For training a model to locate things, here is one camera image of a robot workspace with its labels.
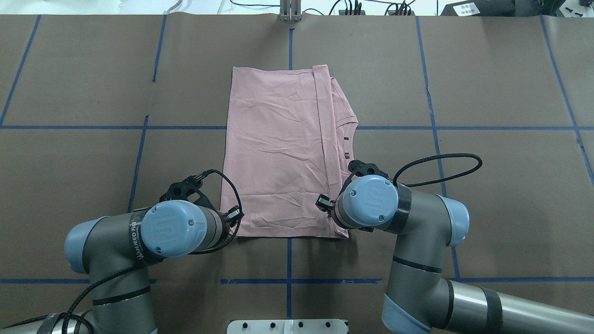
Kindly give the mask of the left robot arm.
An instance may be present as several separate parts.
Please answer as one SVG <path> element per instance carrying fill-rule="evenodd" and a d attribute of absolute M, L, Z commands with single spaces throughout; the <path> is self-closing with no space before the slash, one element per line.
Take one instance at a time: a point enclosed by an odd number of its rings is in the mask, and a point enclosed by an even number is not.
<path fill-rule="evenodd" d="M 90 284 L 67 310 L 2 328 L 3 334 L 156 334 L 148 268 L 168 258 L 216 252 L 233 239 L 242 208 L 221 213 L 173 199 L 76 225 L 65 257 Z"/>

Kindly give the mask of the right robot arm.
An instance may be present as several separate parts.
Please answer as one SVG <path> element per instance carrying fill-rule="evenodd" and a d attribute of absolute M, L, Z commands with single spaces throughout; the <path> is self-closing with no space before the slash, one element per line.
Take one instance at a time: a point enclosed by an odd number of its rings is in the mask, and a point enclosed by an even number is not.
<path fill-rule="evenodd" d="M 470 226 L 467 208 L 454 199 L 416 192 L 379 175 L 356 178 L 335 199 L 316 206 L 346 230 L 397 236 L 381 319 L 395 334 L 591 334 L 592 315 L 443 278 L 447 249 L 461 244 Z"/>

